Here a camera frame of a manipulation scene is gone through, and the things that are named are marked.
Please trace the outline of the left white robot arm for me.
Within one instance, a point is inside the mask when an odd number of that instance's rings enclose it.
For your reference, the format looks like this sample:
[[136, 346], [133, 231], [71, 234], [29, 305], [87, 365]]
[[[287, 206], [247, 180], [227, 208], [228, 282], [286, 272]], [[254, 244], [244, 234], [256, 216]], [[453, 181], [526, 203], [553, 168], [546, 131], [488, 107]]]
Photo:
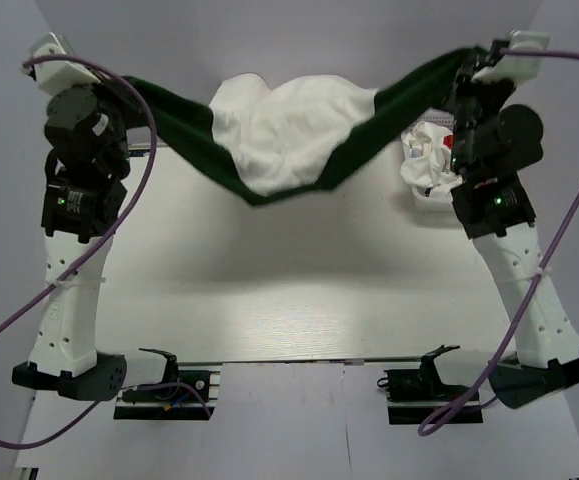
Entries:
[[126, 376], [119, 354], [100, 353], [95, 322], [110, 232], [130, 172], [124, 98], [111, 86], [74, 86], [46, 108], [46, 187], [41, 227], [45, 281], [51, 292], [29, 359], [14, 367], [15, 385], [79, 401], [115, 397]]

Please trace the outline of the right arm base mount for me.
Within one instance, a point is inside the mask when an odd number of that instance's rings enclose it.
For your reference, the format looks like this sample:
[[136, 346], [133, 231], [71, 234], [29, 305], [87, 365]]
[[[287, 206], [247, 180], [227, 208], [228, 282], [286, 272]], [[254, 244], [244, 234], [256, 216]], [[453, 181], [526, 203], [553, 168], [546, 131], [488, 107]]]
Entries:
[[442, 345], [420, 357], [384, 358], [377, 388], [387, 397], [391, 426], [418, 425], [462, 396], [486, 368], [491, 355]]

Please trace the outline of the green and white t shirt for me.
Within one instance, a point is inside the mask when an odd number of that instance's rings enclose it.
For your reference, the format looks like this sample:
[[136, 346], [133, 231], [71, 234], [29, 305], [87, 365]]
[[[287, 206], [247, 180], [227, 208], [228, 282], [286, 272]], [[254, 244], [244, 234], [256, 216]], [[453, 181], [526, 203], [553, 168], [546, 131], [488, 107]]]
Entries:
[[251, 206], [335, 190], [429, 109], [441, 110], [459, 69], [482, 47], [458, 48], [382, 89], [308, 75], [275, 89], [261, 76], [223, 81], [209, 104], [130, 76], [158, 138]]

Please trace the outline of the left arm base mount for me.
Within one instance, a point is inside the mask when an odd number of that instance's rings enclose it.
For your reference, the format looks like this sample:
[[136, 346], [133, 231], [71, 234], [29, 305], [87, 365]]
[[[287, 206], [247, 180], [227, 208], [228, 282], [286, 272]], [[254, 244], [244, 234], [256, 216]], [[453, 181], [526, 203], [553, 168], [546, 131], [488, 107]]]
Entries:
[[219, 365], [180, 362], [174, 354], [157, 349], [140, 349], [126, 359], [114, 419], [209, 420], [218, 399]]

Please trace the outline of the white printed t shirt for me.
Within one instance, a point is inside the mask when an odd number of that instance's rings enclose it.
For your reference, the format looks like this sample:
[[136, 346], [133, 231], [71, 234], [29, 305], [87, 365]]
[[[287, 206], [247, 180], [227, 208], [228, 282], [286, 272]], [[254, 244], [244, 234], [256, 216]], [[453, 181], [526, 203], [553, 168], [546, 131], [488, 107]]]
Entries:
[[400, 174], [404, 182], [435, 200], [450, 199], [450, 191], [462, 178], [451, 170], [453, 132], [442, 125], [420, 121], [401, 135], [404, 161]]

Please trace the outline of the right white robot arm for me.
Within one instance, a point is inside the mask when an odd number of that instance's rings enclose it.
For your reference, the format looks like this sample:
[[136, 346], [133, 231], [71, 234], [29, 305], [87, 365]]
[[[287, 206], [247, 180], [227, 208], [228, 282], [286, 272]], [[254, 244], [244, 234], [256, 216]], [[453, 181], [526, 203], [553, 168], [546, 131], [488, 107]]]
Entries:
[[579, 335], [547, 273], [579, 207], [579, 192], [542, 250], [518, 173], [542, 159], [543, 124], [531, 108], [505, 103], [518, 84], [536, 76], [542, 58], [554, 55], [497, 41], [460, 68], [447, 102], [454, 115], [451, 169], [463, 180], [451, 192], [453, 208], [510, 317], [486, 377], [512, 409], [579, 383]]

